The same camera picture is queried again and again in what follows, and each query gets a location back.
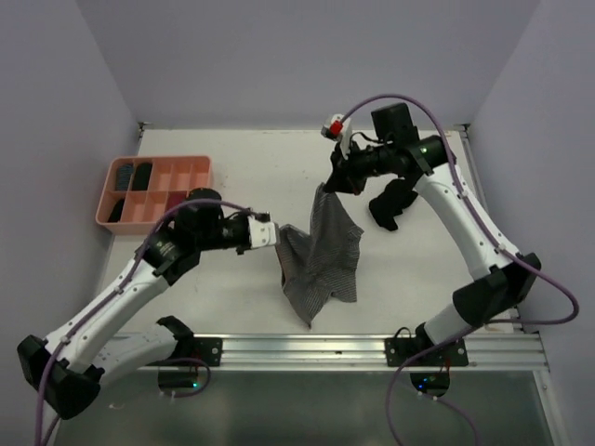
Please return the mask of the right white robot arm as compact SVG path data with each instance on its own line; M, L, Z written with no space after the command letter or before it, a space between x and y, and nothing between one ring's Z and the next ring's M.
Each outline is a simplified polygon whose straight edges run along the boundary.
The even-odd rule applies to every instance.
M451 304L396 345L401 356L432 365L446 355L447 346L521 303L541 263L533 253L522 254L487 215L443 133L421 138L403 102L372 111L371 116L377 138L364 148L352 140L349 115L335 114L324 122L323 136L336 143L324 187L358 195L369 178L394 174L401 189L386 190L382 198L399 208L411 195L423 198L454 240L471 283L454 291Z

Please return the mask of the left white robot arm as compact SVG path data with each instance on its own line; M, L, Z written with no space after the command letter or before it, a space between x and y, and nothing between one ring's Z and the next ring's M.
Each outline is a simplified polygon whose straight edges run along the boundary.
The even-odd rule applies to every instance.
M18 345L26 381L37 393L36 416L51 408L59 419L74 418L101 389L145 365L189 365L208 370L196 355L194 333L166 316L150 330L122 341L114 335L142 308L196 268L204 252L238 254L274 246L277 225L267 213L221 199L214 190L193 190L166 211L119 276L86 307L44 337Z

